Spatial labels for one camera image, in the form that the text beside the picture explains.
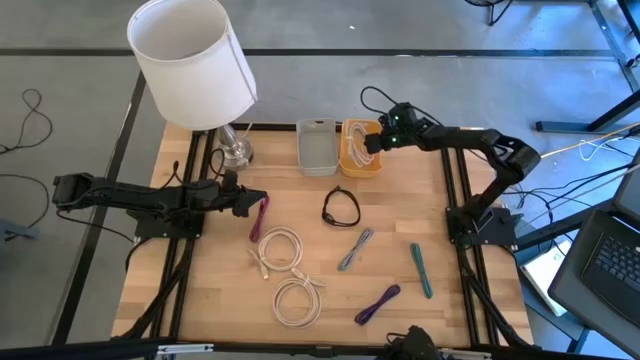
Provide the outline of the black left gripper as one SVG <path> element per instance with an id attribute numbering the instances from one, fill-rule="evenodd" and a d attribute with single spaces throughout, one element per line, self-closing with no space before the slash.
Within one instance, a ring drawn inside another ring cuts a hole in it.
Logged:
<path id="1" fill-rule="evenodd" d="M 267 196 L 266 191 L 244 188 L 243 186 L 238 187 L 235 193 L 223 193 L 220 190 L 218 210 L 220 212 L 230 210 L 234 216 L 246 218 L 249 216 L 250 208 Z"/>

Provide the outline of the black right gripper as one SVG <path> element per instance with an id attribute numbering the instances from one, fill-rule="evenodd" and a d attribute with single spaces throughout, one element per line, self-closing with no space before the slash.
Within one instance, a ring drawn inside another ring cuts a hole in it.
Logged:
<path id="1" fill-rule="evenodd" d="M 427 151 L 422 134 L 430 128 L 429 120 L 418 119 L 405 127 L 392 125 L 388 119 L 379 119 L 378 122 L 382 126 L 381 132 L 365 136 L 365 147 L 369 154 L 407 146 L 415 146 L 422 151 Z"/>

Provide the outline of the yellow plastic bin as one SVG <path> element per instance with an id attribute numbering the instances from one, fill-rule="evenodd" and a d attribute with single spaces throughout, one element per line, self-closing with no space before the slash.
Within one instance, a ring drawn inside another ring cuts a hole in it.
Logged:
<path id="1" fill-rule="evenodd" d="M 365 136 L 379 133 L 381 125 L 347 120 L 340 135 L 339 165 L 342 173 L 353 178 L 373 178 L 382 169 L 379 154 L 369 154 L 364 145 Z"/>

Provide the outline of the grey plastic bin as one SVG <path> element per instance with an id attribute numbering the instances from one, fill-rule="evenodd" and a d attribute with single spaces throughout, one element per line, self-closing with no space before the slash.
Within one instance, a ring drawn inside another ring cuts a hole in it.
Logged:
<path id="1" fill-rule="evenodd" d="M 336 122 L 333 119 L 303 119 L 296 123 L 297 159 L 308 177 L 335 174 L 339 164 Z"/>

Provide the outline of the white lamp shade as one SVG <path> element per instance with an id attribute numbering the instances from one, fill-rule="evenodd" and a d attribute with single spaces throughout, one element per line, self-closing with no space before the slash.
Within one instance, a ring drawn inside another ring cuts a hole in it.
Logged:
<path id="1" fill-rule="evenodd" d="M 217 0 L 150 0 L 127 39 L 163 118 L 190 130 L 227 125 L 258 101 L 255 77 Z"/>

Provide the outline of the black chair base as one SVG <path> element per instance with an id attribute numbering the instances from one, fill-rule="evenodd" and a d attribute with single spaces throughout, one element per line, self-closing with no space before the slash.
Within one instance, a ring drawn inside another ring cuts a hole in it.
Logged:
<path id="1" fill-rule="evenodd" d="M 488 9 L 488 25 L 495 25 L 506 13 L 514 0 L 464 0 L 469 5 Z"/>

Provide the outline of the white box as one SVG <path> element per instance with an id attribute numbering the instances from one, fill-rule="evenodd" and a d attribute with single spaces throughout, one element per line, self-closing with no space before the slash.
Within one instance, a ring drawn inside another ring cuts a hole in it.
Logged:
<path id="1" fill-rule="evenodd" d="M 548 290 L 570 247 L 571 242 L 568 240 L 556 243 L 548 252 L 520 266 L 524 276 L 556 317 L 563 316 L 567 310 L 549 296 Z"/>

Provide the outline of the black laptop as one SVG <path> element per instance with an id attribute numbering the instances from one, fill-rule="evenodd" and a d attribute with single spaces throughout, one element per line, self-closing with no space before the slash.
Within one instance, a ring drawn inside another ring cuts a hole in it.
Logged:
<path id="1" fill-rule="evenodd" d="M 591 329 L 640 360 L 640 232 L 595 211 L 548 290 Z"/>

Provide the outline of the dark monitor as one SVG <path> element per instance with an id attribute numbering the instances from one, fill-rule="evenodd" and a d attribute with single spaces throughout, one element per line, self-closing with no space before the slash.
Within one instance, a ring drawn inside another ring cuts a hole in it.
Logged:
<path id="1" fill-rule="evenodd" d="M 619 212 L 640 225 L 640 148 L 633 158 L 632 166 L 634 171 L 623 177 L 613 203 Z"/>

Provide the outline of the black aluminium frame rail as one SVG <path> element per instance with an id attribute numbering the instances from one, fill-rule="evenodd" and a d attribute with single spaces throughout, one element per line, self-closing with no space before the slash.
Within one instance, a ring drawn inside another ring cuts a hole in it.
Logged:
<path id="1" fill-rule="evenodd" d="M 497 346 L 499 344 L 498 334 L 501 334 L 511 347 L 530 347 L 530 344 L 508 323 L 492 300 L 482 243 L 477 242 L 477 236 L 481 234 L 481 230 L 476 230 L 473 224 L 469 227 L 465 223 L 462 208 L 457 203 L 458 197 L 450 150 L 445 148 L 440 151 L 440 154 L 448 200 L 448 207 L 445 209 L 448 238 L 454 246 L 458 262 L 470 344 L 472 346 L 481 345 L 474 301 L 477 298 L 484 312 L 489 345 Z"/>
<path id="2" fill-rule="evenodd" d="M 377 124 L 380 125 L 380 123 L 378 123 L 375 120 L 371 120 L 371 119 L 347 119 L 347 120 L 353 120 L 353 121 L 358 121 L 358 122 L 369 122 L 370 124 Z M 346 120 L 344 122 L 336 122 L 336 126 L 335 126 L 335 130 L 336 132 L 339 132 L 342 130 L 342 126 L 346 124 Z M 435 127 L 446 127 L 444 125 L 437 125 L 437 124 L 432 124 L 431 126 L 435 126 Z M 251 132 L 252 130 L 255 131 L 275 131 L 275 132 L 295 132 L 296 131 L 296 123 L 231 123 L 229 125 L 229 127 L 232 129 L 232 132 L 238 133 L 238 132 L 244 132 L 246 130 L 249 130 L 249 132 Z M 204 132 L 204 131 L 217 131 L 215 130 L 215 128 L 213 130 L 209 129 L 209 128 L 189 128 L 190 130 L 194 130 L 194 131 L 200 131 L 200 132 Z"/>
<path id="3" fill-rule="evenodd" d="M 168 321 L 167 336 L 173 340 L 177 338 L 195 243 L 202 235 L 204 219 L 203 213 L 191 215 L 188 224 L 193 228 L 182 237 L 170 238 L 166 242 L 156 296 L 132 327 L 113 337 L 113 340 L 144 339 L 145 334 L 147 339 L 158 339 L 162 335 L 165 320 Z"/>

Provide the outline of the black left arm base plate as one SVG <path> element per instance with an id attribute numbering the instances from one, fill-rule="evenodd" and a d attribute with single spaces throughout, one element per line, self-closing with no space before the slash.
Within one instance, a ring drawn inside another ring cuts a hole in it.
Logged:
<path id="1" fill-rule="evenodd" d="M 197 238 L 204 225 L 204 214 L 188 208 L 126 210 L 136 222 L 134 235 L 141 238 Z"/>

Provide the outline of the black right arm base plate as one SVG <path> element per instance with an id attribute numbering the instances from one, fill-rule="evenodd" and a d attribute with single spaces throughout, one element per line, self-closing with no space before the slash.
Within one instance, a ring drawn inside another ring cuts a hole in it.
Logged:
<path id="1" fill-rule="evenodd" d="M 445 211 L 449 240 L 463 247 L 471 245 L 516 244 L 515 225 L 521 218 L 503 207 L 491 207 L 478 220 L 467 216 L 460 208 Z"/>

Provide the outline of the silver frame bracket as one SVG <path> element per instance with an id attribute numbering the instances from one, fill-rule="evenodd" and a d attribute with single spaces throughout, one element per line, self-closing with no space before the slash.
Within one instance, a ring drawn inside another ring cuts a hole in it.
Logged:
<path id="1" fill-rule="evenodd" d="M 468 350 L 440 349 L 442 360 L 492 360 L 490 353 Z"/>
<path id="2" fill-rule="evenodd" d="M 207 353 L 213 351 L 213 344 L 172 344 L 160 345 L 157 349 L 157 355 L 173 356 L 180 354 Z"/>

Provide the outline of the black desk frame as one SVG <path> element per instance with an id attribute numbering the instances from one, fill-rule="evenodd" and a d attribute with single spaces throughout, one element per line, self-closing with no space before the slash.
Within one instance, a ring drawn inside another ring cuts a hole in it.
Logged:
<path id="1" fill-rule="evenodd" d="M 622 50 L 620 49 L 616 38 L 609 26 L 609 24 L 607 23 L 604 14 L 602 13 L 599 5 L 597 4 L 597 0 L 588 0 L 588 4 L 589 7 L 591 8 L 591 11 L 594 15 L 594 18 L 596 20 L 596 22 L 598 23 L 598 26 L 603 34 L 603 36 L 606 39 L 606 42 L 609 46 L 609 49 L 611 50 L 614 59 L 616 60 L 616 62 L 619 65 L 619 68 L 622 72 L 622 74 L 624 75 L 630 89 L 632 92 L 638 91 L 640 90 L 640 84 L 638 83 L 638 81 L 636 80 L 633 72 L 631 71 L 631 69 L 629 67 L 626 66 L 626 56 L 624 55 L 624 53 L 622 52 Z"/>
<path id="2" fill-rule="evenodd" d="M 617 125 L 617 122 L 638 108 L 640 108 L 640 90 L 635 91 L 590 123 L 537 121 L 534 129 L 545 133 L 606 134 L 614 130 L 621 130 L 622 126 Z"/>

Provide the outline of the black aluminium frame beam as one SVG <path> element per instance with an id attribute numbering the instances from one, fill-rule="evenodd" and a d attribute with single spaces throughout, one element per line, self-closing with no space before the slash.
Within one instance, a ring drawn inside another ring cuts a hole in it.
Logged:
<path id="1" fill-rule="evenodd" d="M 157 349 L 160 345 L 172 344 L 211 343 L 176 343 L 172 338 L 109 340 L 101 342 L 3 349 L 0 350 L 0 360 L 130 360 L 155 356 L 157 355 Z M 207 353 L 263 353 L 287 354 L 291 356 L 308 355 L 320 359 L 328 359 L 337 356 L 379 357 L 385 347 L 240 343 L 217 343 L 213 345 L 214 351 Z M 601 356 L 551 352 L 536 349 L 519 349 L 492 345 L 458 348 L 456 350 L 490 353 L 492 360 L 617 360 Z"/>

